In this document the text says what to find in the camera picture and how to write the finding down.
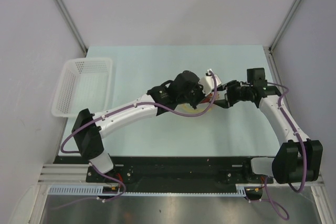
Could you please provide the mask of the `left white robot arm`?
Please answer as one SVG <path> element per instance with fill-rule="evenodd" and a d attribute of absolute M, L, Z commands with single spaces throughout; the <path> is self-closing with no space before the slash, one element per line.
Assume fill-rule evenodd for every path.
<path fill-rule="evenodd" d="M 166 112 L 183 116 L 176 107 L 188 103 L 196 108 L 213 90 L 212 72 L 203 78 L 185 70 L 174 80 L 168 80 L 148 90 L 133 102 L 115 109 L 91 113 L 88 109 L 79 112 L 71 131 L 79 154 L 98 170 L 105 182 L 115 178 L 116 169 L 109 153 L 104 149 L 103 138 L 113 131 L 142 119 L 159 116 Z"/>

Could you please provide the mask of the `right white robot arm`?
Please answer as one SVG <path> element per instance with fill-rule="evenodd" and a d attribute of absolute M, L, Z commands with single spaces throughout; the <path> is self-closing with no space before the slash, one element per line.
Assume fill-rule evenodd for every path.
<path fill-rule="evenodd" d="M 318 179 L 323 146 L 312 140 L 295 122 L 284 104 L 279 84 L 268 82 L 263 68 L 247 69 L 245 82 L 232 80 L 217 86 L 224 92 L 215 104 L 229 109 L 238 102 L 252 102 L 270 123 L 280 145 L 275 157 L 254 157 L 242 169 L 243 179 L 254 183 L 261 175 L 279 184 L 305 184 Z"/>

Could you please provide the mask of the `clear zip top bag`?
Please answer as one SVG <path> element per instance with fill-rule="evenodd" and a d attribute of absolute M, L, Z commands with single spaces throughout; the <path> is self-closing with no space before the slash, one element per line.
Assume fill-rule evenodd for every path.
<path fill-rule="evenodd" d="M 185 114 L 199 114 L 202 113 L 212 101 L 213 94 L 211 93 L 205 100 L 203 100 L 200 104 L 196 106 L 194 109 L 190 104 L 181 104 L 179 105 L 178 111 Z"/>

